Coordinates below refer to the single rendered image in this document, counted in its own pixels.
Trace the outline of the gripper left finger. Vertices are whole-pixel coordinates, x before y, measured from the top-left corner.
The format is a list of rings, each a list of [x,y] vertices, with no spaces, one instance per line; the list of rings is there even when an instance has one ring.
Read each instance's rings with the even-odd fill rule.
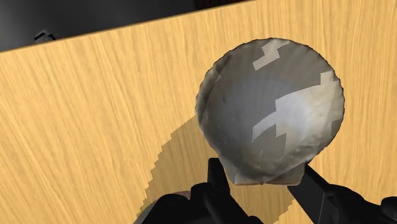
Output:
[[[207,181],[193,185],[190,198],[175,193],[160,197],[145,217],[145,224],[263,224],[247,215],[230,195],[218,158],[208,160]]]

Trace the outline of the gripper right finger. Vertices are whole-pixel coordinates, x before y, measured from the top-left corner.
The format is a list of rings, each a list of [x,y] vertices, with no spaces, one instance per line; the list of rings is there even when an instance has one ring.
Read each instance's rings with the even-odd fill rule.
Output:
[[[397,196],[374,204],[345,186],[328,183],[307,164],[300,184],[288,190],[313,224],[397,224]]]

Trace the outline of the grey white scallop shell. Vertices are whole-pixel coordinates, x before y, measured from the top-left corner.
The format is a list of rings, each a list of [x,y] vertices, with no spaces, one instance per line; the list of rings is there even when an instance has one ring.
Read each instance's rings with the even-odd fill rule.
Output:
[[[282,38],[256,39],[210,68],[195,99],[199,127],[235,185],[297,185],[336,136],[344,90],[325,58]]]

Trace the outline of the small dark grey object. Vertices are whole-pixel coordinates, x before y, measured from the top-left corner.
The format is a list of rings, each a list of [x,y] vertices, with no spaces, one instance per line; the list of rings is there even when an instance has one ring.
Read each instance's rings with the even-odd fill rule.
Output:
[[[48,29],[43,29],[34,37],[35,43],[45,43],[48,41],[54,41],[56,39],[57,38]]]

